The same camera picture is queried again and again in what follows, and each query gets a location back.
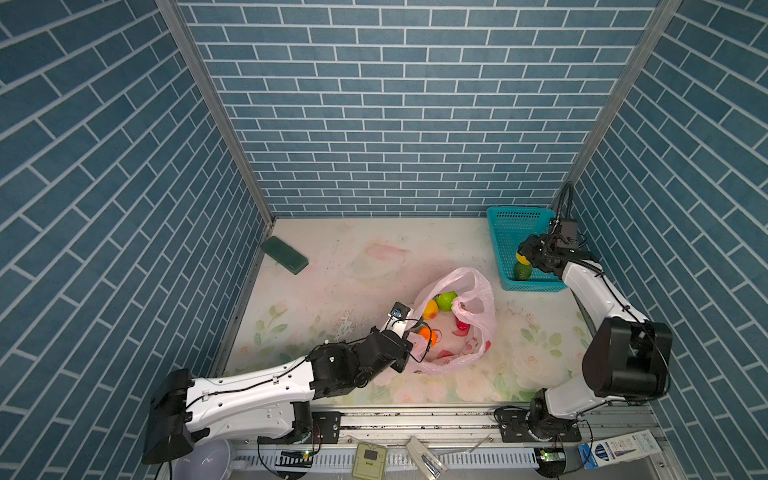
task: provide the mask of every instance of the table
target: table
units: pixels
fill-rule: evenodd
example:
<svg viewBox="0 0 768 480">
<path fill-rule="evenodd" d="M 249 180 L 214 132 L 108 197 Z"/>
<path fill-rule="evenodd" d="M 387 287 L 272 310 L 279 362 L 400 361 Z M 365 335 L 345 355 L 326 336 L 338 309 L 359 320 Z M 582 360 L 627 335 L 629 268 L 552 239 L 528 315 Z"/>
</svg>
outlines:
<svg viewBox="0 0 768 480">
<path fill-rule="evenodd" d="M 265 257 L 225 375 L 279 365 L 324 340 L 364 337 L 394 302 L 471 266 L 494 287 L 498 327 L 476 364 L 441 375 L 389 370 L 315 403 L 356 406 L 528 401 L 581 371 L 591 341 L 569 289 L 502 290 L 485 218 L 279 219 L 273 234 L 310 259 L 298 275 Z"/>
</svg>

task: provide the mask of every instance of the basket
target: basket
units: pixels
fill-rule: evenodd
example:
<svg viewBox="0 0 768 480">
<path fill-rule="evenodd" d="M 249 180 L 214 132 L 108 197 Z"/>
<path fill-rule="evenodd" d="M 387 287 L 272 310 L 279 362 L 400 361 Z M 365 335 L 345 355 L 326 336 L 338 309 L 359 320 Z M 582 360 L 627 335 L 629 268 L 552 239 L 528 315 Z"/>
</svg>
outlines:
<svg viewBox="0 0 768 480">
<path fill-rule="evenodd" d="M 496 253 L 498 271 L 504 290 L 524 292 L 559 292 L 565 283 L 552 273 L 533 269 L 531 278 L 525 282 L 515 280 L 513 269 L 518 262 L 516 253 L 520 242 L 528 235 L 545 233 L 549 219 L 554 212 L 540 207 L 491 207 L 488 209 L 488 223 L 491 226 L 493 250 Z"/>
</svg>

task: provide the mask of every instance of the plastic bag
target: plastic bag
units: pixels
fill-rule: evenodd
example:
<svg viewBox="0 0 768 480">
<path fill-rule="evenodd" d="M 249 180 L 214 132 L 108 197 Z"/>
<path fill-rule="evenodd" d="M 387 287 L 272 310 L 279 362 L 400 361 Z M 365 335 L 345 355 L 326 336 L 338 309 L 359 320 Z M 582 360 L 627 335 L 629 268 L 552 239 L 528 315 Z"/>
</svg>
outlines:
<svg viewBox="0 0 768 480">
<path fill-rule="evenodd" d="M 458 294 L 453 299 L 451 311 L 460 321 L 470 325 L 469 331 L 462 334 L 466 338 L 464 349 L 455 355 L 441 355 L 432 362 L 424 360 L 418 363 L 411 359 L 408 362 L 408 370 L 433 374 L 452 372 L 477 362 L 491 348 L 491 339 L 496 333 L 493 289 L 488 280 L 474 268 L 457 268 L 425 287 L 416 297 L 414 308 L 408 317 L 414 320 L 421 318 L 427 303 L 435 295 L 450 291 Z M 413 343 L 411 354 L 414 358 L 421 359 L 427 347 L 427 340 L 412 333 L 408 336 L 408 341 Z"/>
</svg>

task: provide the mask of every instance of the lime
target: lime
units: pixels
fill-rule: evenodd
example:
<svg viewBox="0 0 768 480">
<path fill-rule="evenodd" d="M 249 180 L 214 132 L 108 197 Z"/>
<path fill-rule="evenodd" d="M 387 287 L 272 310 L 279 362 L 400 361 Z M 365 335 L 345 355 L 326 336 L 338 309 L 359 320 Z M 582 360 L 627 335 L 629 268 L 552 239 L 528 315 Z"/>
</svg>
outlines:
<svg viewBox="0 0 768 480">
<path fill-rule="evenodd" d="M 533 273 L 533 267 L 530 265 L 525 265 L 524 263 L 517 262 L 515 264 L 515 280 L 527 280 L 531 278 L 531 274 Z"/>
<path fill-rule="evenodd" d="M 453 299 L 457 296 L 458 295 L 456 295 L 456 292 L 440 293 L 435 297 L 435 301 L 437 302 L 437 306 L 440 307 L 440 310 L 443 312 L 450 312 Z"/>
</svg>

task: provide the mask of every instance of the blue brick tile wall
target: blue brick tile wall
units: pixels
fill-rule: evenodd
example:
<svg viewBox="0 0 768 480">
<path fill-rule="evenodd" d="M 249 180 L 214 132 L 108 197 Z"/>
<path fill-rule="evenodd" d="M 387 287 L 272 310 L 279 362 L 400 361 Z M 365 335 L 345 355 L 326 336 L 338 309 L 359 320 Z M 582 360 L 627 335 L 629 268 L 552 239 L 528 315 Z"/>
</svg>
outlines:
<svg viewBox="0 0 768 480">
<path fill-rule="evenodd" d="M 549 204 L 656 3 L 182 9 L 278 217 L 478 216 Z"/>
<path fill-rule="evenodd" d="M 768 5 L 684 0 L 578 185 L 591 245 L 675 333 L 654 411 L 689 478 L 766 478 Z"/>
<path fill-rule="evenodd" d="M 153 475 L 263 220 L 153 0 L 0 3 L 0 112 L 0 478 Z"/>
</svg>

